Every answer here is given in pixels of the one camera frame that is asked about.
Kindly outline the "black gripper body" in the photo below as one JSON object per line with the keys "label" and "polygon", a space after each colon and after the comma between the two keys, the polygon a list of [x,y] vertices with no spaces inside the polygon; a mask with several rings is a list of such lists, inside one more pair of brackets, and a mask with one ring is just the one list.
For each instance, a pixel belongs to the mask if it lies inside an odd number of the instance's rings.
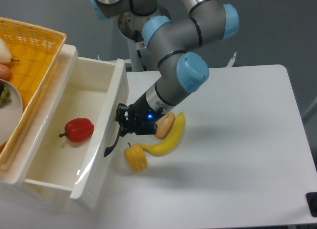
{"label": "black gripper body", "polygon": [[155,135],[156,122],[163,116],[163,107],[154,110],[150,107],[144,93],[133,104],[128,106],[128,123],[130,132],[136,135]]}

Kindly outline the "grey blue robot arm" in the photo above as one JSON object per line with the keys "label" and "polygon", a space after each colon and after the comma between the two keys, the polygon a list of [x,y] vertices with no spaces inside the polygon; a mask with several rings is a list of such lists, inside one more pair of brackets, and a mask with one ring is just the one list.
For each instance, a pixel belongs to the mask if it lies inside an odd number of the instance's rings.
{"label": "grey blue robot arm", "polygon": [[218,0],[183,0],[189,16],[172,22],[158,0],[90,0],[100,19],[128,15],[127,38],[142,41],[160,78],[133,104],[116,111],[119,136],[153,135],[156,122],[208,79],[206,62],[195,49],[238,32],[236,8]]}

